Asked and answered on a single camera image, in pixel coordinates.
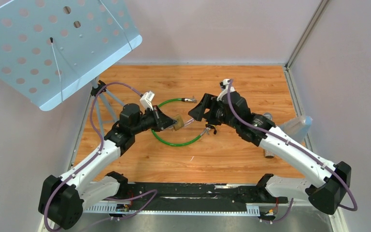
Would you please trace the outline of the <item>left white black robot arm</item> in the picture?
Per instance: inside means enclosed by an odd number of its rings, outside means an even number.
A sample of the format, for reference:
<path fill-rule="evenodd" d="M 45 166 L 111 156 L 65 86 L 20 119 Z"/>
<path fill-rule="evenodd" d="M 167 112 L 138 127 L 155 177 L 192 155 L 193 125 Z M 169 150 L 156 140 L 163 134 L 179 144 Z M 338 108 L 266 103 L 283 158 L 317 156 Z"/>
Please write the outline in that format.
<path fill-rule="evenodd" d="M 165 130 L 176 124 L 176 120 L 164 114 L 158 106 L 141 111 L 135 103 L 126 104 L 119 120 L 93 150 L 78 165 L 59 177 L 50 175 L 41 191 L 38 211 L 48 224 L 54 222 L 60 229 L 70 229 L 80 219 L 84 210 L 98 202 L 114 196 L 122 200 L 128 195 L 127 179 L 117 172 L 108 173 L 102 180 L 92 180 L 111 162 L 119 159 L 135 143 L 135 136 L 143 131 Z"/>

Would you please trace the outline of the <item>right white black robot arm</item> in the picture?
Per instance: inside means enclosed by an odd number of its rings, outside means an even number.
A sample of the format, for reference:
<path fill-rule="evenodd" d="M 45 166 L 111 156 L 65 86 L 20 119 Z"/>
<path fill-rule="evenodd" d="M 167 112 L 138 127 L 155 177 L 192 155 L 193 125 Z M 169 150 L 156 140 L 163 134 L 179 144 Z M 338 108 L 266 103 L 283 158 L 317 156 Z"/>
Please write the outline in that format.
<path fill-rule="evenodd" d="M 252 113 L 239 93 L 225 94 L 220 99 L 206 93 L 188 115 L 196 121 L 235 129 L 243 140 L 272 152 L 303 174 L 303 178 L 265 174 L 256 189 L 261 201 L 268 202 L 274 197 L 308 200 L 328 215 L 341 206 L 350 187 L 351 167 L 344 161 L 334 163 L 308 150 L 273 121 Z"/>

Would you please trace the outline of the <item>brass padlock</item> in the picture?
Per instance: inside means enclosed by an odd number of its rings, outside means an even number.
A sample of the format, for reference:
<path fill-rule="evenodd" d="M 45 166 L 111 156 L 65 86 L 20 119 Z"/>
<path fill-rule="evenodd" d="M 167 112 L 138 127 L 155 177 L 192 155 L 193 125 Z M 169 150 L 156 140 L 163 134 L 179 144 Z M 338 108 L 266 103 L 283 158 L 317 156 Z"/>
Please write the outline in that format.
<path fill-rule="evenodd" d="M 185 123 L 181 115 L 176 115 L 173 117 L 173 119 L 176 121 L 176 123 L 173 125 L 173 129 L 175 131 L 178 131 L 184 127 Z"/>

